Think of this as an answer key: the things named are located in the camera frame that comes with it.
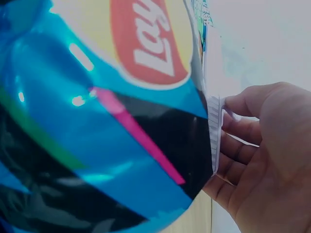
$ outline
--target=pink stripe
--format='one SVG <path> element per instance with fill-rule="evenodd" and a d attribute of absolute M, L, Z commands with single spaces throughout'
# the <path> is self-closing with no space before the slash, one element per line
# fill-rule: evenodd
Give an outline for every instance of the pink stripe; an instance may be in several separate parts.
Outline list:
<path fill-rule="evenodd" d="M 119 102 L 114 93 L 94 87 L 92 89 L 100 100 L 101 104 L 114 116 L 119 123 L 151 154 L 151 156 L 160 164 L 168 175 L 177 183 L 185 183 L 184 178 L 174 168 L 168 158 L 163 154 L 160 148 L 146 134 L 146 132 L 135 121 L 132 115 L 126 110 L 125 106 Z"/>

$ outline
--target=white wall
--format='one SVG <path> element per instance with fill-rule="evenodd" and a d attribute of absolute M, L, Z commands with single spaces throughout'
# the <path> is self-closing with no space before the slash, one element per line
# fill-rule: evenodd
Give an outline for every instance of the white wall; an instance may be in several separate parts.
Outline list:
<path fill-rule="evenodd" d="M 286 81 L 311 90 L 311 2 L 209 0 L 222 35 L 228 95 L 247 86 Z M 212 206 L 212 232 L 238 233 L 231 217 Z"/>

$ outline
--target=green stripe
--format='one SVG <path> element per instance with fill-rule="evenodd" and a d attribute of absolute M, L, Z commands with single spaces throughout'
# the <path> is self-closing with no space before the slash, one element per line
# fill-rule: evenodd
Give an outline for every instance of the green stripe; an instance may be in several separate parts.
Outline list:
<path fill-rule="evenodd" d="M 69 169 L 86 168 L 81 161 L 60 147 L 46 132 L 44 132 L 35 121 L 12 100 L 2 86 L 0 86 L 0 103 L 24 132 L 56 160 Z"/>

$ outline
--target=chip bag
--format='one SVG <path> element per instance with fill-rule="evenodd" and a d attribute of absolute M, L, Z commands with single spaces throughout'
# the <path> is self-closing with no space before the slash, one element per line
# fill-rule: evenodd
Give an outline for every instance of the chip bag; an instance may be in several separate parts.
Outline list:
<path fill-rule="evenodd" d="M 0 14 L 2 232 L 152 233 L 186 211 L 217 163 L 191 3 Z"/>

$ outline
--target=wooden surface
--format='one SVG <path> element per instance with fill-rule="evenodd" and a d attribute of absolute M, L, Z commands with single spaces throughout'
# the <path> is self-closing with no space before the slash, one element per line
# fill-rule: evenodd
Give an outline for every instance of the wooden surface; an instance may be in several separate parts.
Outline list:
<path fill-rule="evenodd" d="M 211 199 L 201 192 L 191 207 L 161 233 L 211 233 Z"/>

